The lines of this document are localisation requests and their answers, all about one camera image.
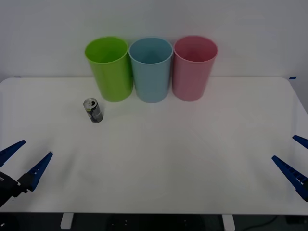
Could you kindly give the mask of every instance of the soda can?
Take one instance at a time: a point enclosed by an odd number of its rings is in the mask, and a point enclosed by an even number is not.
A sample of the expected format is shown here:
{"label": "soda can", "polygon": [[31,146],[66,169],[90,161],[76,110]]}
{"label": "soda can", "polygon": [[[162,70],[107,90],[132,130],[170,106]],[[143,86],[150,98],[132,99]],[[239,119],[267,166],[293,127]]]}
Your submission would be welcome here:
{"label": "soda can", "polygon": [[83,102],[83,106],[88,113],[92,123],[99,123],[103,120],[103,113],[100,110],[100,107],[95,98],[88,98]]}

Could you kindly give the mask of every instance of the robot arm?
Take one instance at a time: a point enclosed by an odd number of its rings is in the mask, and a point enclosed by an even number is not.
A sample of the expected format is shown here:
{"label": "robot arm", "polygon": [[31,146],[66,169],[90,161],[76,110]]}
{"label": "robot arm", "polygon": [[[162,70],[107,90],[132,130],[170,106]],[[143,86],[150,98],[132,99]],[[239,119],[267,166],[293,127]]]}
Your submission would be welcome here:
{"label": "robot arm", "polygon": [[[22,140],[12,146],[0,151],[0,167],[20,148],[26,141]],[[17,181],[0,171],[0,207],[2,207],[12,196],[18,197],[22,192],[34,191],[43,175],[52,153],[48,153],[33,168],[25,173]]]}

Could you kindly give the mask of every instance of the table leg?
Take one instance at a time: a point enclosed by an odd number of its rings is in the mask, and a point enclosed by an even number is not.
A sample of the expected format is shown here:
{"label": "table leg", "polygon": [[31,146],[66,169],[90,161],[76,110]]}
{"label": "table leg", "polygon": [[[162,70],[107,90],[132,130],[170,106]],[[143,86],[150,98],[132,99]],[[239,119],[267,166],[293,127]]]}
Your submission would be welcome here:
{"label": "table leg", "polygon": [[232,214],[222,214],[222,221],[225,231],[235,231],[235,225]]}
{"label": "table leg", "polygon": [[63,213],[62,221],[61,221],[61,229],[70,230],[72,227],[74,213]]}

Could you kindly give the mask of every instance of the white table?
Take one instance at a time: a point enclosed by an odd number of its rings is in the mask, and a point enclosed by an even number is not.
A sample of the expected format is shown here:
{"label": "white table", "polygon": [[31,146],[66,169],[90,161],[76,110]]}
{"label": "white table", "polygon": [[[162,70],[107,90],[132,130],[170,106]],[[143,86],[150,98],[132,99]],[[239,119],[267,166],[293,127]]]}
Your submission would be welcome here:
{"label": "white table", "polygon": [[[104,119],[91,123],[94,97]],[[212,77],[202,99],[135,93],[105,101],[93,78],[10,78],[0,84],[0,150],[26,144],[1,171],[18,179],[48,151],[36,190],[5,212],[308,215],[271,160],[308,176],[308,115],[280,77]]]}

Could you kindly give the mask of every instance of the can lid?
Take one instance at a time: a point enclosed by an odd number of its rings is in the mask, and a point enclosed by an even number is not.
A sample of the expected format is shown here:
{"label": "can lid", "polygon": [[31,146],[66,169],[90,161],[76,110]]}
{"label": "can lid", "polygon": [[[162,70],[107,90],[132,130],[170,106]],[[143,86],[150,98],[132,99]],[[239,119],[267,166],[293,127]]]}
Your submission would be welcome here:
{"label": "can lid", "polygon": [[83,102],[85,109],[93,109],[97,106],[97,100],[95,98],[88,98]]}

